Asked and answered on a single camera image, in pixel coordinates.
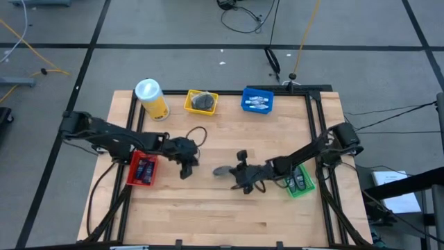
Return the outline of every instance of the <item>black metal frame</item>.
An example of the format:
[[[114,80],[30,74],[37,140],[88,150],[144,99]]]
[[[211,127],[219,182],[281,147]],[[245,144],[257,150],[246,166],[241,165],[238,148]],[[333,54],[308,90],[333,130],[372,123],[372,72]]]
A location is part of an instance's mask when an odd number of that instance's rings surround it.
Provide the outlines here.
[[[323,113],[323,106],[322,106],[322,101],[321,101],[321,95],[320,92],[324,91],[324,92],[331,92],[332,91],[332,86],[331,85],[306,85],[306,86],[290,86],[291,88],[285,88],[283,86],[264,86],[264,85],[258,85],[258,86],[248,86],[249,88],[257,88],[257,89],[261,89],[261,90],[270,90],[273,91],[274,94],[276,96],[298,96],[298,97],[304,97],[305,98],[305,103],[307,105],[307,116],[308,116],[308,120],[309,120],[309,127],[310,127],[310,131],[311,131],[311,138],[314,140],[317,137],[317,133],[316,133],[316,125],[315,125],[315,121],[314,121],[314,114],[313,114],[313,107],[311,104],[311,100],[314,100],[316,102],[316,108],[318,111],[318,118],[319,118],[319,122],[321,125],[321,132],[326,130],[326,124],[325,124],[325,116]],[[219,95],[242,95],[242,91],[241,90],[210,90],[210,92],[214,92],[217,93]],[[187,94],[188,91],[187,90],[165,90],[164,94],[165,95],[185,95]],[[131,126],[131,124],[133,123],[133,117],[134,117],[134,111],[135,111],[135,107],[136,107],[136,96],[133,95],[132,96],[132,100],[131,100],[131,106],[130,106],[130,111],[128,114],[128,122],[127,122],[127,128]],[[141,132],[142,131],[142,126],[144,123],[144,108],[143,106],[141,106],[140,108],[140,114],[139,114],[139,120],[137,122],[137,131]],[[318,159],[315,159],[316,161],[316,167],[322,167],[320,166],[320,163],[318,161]],[[332,194],[334,197],[334,200],[336,202],[336,204],[341,207],[341,200],[339,197],[339,190],[338,190],[338,185],[337,185],[337,181],[336,181],[336,176],[334,175],[334,171],[331,173],[331,177],[330,177],[330,185],[332,188]],[[122,174],[118,171],[117,175],[116,175],[116,182],[118,183],[118,185],[114,185],[114,189],[113,189],[113,197],[114,196],[118,196],[118,193],[120,191],[120,186],[121,186],[121,178],[122,178]],[[324,178],[323,176],[323,172],[320,172],[320,177]],[[327,241],[330,247],[335,245],[335,241],[334,241],[334,233],[333,233],[333,227],[332,227],[332,220],[331,220],[331,215],[330,215],[330,208],[328,203],[326,202],[326,200],[321,196],[322,199],[322,206],[323,206],[323,214],[324,214],[324,220],[325,220],[325,230],[327,233]],[[117,236],[117,240],[119,242],[123,242],[123,238],[124,238],[124,233],[125,233],[125,228],[126,228],[126,220],[128,218],[128,210],[129,210],[129,205],[130,205],[130,197],[128,197],[124,203],[123,203],[123,208],[121,211],[121,220],[120,220],[120,224],[119,224],[119,228],[118,228],[118,236]],[[340,237],[341,237],[341,246],[343,245],[348,245],[348,237],[347,237],[347,233],[342,225],[342,223],[338,220],[339,223],[339,233],[340,233]],[[111,230],[112,228],[109,227],[107,230],[107,235],[111,235]],[[168,246],[153,246],[150,245],[150,249],[153,248],[158,248],[158,249],[168,249]],[[192,247],[193,249],[199,248],[199,249],[214,249],[215,247]],[[233,247],[233,249],[251,249],[251,247]],[[272,249],[270,247],[264,247],[264,248],[255,248],[255,249]],[[282,245],[282,249],[301,249],[299,247],[296,248],[291,248],[291,247],[283,247]]]

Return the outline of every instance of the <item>yellow bin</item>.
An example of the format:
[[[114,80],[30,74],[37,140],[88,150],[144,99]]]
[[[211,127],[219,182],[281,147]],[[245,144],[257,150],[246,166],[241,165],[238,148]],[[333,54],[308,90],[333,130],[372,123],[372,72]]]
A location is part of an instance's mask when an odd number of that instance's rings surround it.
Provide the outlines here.
[[[183,108],[186,109],[190,113],[196,113],[196,114],[201,114],[201,115],[212,116],[214,114],[214,111],[216,111],[217,99],[219,97],[218,94],[210,93],[211,96],[214,98],[214,105],[213,105],[213,108],[211,110],[208,110],[208,111],[196,110],[196,109],[193,109],[192,106],[191,106],[191,96],[195,95],[195,94],[200,94],[202,92],[204,92],[204,91],[188,90],[187,99],[185,100],[185,104],[183,105]]]

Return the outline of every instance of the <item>blue basket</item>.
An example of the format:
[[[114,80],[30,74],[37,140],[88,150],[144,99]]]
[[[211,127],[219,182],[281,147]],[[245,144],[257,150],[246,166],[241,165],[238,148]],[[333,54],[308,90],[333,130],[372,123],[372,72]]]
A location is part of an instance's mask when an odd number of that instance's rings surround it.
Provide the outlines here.
[[[268,98],[268,102],[265,103],[268,106],[268,108],[266,108],[266,109],[250,108],[250,104],[245,103],[245,101],[249,100],[250,97]],[[246,88],[244,88],[244,93],[242,94],[241,106],[242,106],[242,109],[245,111],[261,113],[261,114],[268,114],[273,109],[273,97],[274,97],[274,94],[270,91],[256,90],[256,89],[246,87]]]

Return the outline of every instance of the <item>wooden tabletop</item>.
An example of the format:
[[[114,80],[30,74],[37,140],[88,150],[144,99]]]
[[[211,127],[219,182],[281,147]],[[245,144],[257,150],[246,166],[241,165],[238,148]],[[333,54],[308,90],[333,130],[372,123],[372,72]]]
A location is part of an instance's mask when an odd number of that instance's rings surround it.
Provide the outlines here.
[[[108,121],[125,126],[131,91],[116,91]],[[327,127],[343,122],[339,95],[323,92],[322,103]],[[219,96],[212,117],[191,114],[183,109],[185,95],[166,96],[171,114],[163,122],[145,117],[143,131],[169,132],[171,137],[185,136],[195,126],[208,131],[200,148],[200,166],[193,174],[179,178],[180,166],[160,157],[153,187],[134,187],[131,195],[125,244],[174,244],[182,239],[185,245],[275,246],[283,241],[286,247],[327,247],[325,222],[314,174],[314,160],[305,167],[313,178],[316,190],[292,199],[286,190],[266,182],[266,193],[257,190],[244,195],[230,190],[233,176],[216,178],[213,169],[221,165],[235,166],[236,152],[246,149],[249,164],[263,164],[266,159],[288,155],[311,142],[307,108],[303,97],[275,97],[273,111],[268,115],[244,112],[240,96]],[[140,104],[137,104],[135,130]],[[319,124],[316,119],[317,132]],[[190,137],[199,143],[201,131]],[[343,160],[353,165],[349,156]],[[109,156],[99,156],[92,186],[110,165]],[[99,184],[92,206],[92,228],[108,211],[116,176],[115,167]],[[126,181],[128,168],[123,175]],[[336,168],[339,193],[344,213],[361,235],[371,242],[364,203],[356,172],[346,166]],[[337,220],[331,211],[335,239],[339,242]],[[120,220],[117,213],[112,239],[117,238]],[[86,238],[86,207],[78,239]]]

